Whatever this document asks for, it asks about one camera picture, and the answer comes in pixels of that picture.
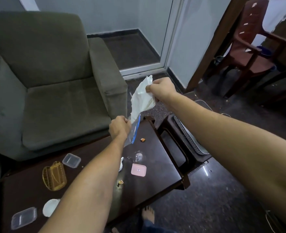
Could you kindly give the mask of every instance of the white tissue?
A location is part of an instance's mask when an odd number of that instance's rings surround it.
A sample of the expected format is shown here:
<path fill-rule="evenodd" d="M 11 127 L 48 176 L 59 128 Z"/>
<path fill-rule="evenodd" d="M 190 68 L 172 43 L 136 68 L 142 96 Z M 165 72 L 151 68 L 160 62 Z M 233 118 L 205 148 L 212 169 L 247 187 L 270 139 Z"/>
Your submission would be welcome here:
<path fill-rule="evenodd" d="M 131 104 L 132 104 L 131 124 L 136 121 L 137 117 L 141 112 L 145 110 L 150 110 L 156 105 L 153 94 L 150 92 L 147 93 L 145 90 L 146 86 L 151 85 L 152 83 L 153 83 L 153 75 L 150 75 L 140 83 L 140 85 L 134 92 L 131 99 Z"/>

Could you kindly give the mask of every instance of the bare foot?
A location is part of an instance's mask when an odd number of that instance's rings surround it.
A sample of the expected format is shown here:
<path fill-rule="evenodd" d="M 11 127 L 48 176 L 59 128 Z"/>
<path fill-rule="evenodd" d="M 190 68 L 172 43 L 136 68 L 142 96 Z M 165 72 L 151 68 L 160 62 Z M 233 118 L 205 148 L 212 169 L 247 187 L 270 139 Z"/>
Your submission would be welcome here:
<path fill-rule="evenodd" d="M 142 210 L 142 218 L 143 220 L 150 220 L 153 224 L 155 223 L 155 211 L 150 206 L 146 206 Z"/>
<path fill-rule="evenodd" d="M 119 231 L 117 230 L 116 227 L 114 227 L 114 228 L 112 229 L 112 233 L 119 233 Z"/>

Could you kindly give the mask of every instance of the jeans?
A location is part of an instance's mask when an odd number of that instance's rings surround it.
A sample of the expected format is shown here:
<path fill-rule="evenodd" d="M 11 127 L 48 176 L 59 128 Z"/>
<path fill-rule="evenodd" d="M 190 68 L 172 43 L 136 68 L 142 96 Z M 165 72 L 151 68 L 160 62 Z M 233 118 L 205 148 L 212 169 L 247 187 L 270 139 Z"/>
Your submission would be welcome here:
<path fill-rule="evenodd" d="M 150 220 L 144 220 L 141 233 L 176 233 L 176 231 L 157 227 Z"/>

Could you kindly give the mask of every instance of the hand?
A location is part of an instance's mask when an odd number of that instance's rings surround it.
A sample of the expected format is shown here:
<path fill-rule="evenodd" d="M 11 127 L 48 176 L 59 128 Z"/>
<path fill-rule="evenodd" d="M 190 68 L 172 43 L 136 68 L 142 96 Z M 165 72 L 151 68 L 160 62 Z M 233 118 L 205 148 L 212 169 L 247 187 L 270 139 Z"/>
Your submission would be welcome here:
<path fill-rule="evenodd" d="M 127 136 L 131 129 L 130 120 L 126 119 L 124 116 L 117 116 L 111 121 L 109 125 L 109 133 L 114 140 L 116 137 L 121 137 L 122 139 L 127 139 Z"/>
<path fill-rule="evenodd" d="M 171 79 L 160 78 L 153 82 L 152 85 L 146 86 L 146 92 L 151 92 L 158 100 L 163 102 L 168 108 L 170 108 L 170 97 L 177 93 L 174 84 Z"/>

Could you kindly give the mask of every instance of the floor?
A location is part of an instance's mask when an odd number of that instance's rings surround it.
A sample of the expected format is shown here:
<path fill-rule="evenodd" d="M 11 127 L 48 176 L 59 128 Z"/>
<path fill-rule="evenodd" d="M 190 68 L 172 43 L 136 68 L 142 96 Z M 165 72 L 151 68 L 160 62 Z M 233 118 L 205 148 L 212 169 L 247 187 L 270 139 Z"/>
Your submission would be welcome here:
<path fill-rule="evenodd" d="M 167 76 L 154 75 L 154 79 Z M 226 78 L 213 76 L 199 84 L 189 95 L 193 100 L 204 100 L 214 111 L 227 113 L 236 119 L 259 126 L 286 139 L 286 103 L 273 110 L 258 104 L 269 96 L 286 88 L 286 80 L 268 86 L 262 92 L 254 89 L 238 93 L 225 100 L 221 97 L 237 79 L 232 70 Z M 127 81 L 128 92 L 133 93 L 143 78 Z M 128 113 L 131 112 L 131 97 L 128 98 Z M 143 115 L 155 118 L 158 127 L 170 112 L 162 103 Z M 191 186 L 174 190 L 152 204 L 156 212 L 156 224 L 177 232 L 272 232 L 265 218 L 265 211 L 250 194 L 214 158 L 205 166 L 189 175 Z M 120 233 L 139 232 L 139 214 L 116 227 Z"/>
<path fill-rule="evenodd" d="M 119 70 L 160 62 L 151 47 L 138 33 L 104 38 Z"/>

